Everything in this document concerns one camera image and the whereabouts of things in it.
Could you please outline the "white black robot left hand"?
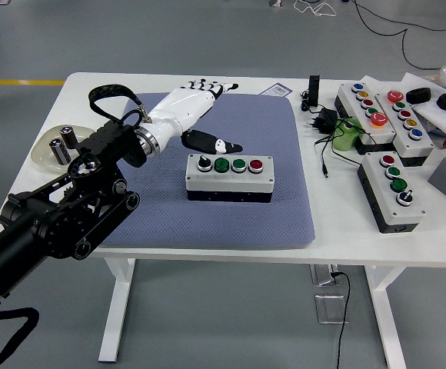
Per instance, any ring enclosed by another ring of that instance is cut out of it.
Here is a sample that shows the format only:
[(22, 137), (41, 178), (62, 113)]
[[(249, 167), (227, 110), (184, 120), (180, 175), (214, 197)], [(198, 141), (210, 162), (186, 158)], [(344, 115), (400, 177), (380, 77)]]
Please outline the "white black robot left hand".
[(216, 99), (236, 88), (237, 84), (201, 79), (173, 90), (148, 113), (151, 120), (141, 123), (136, 129), (146, 155), (159, 155), (173, 137), (179, 137), (186, 148), (210, 155), (243, 151), (241, 145), (192, 128), (212, 108)]

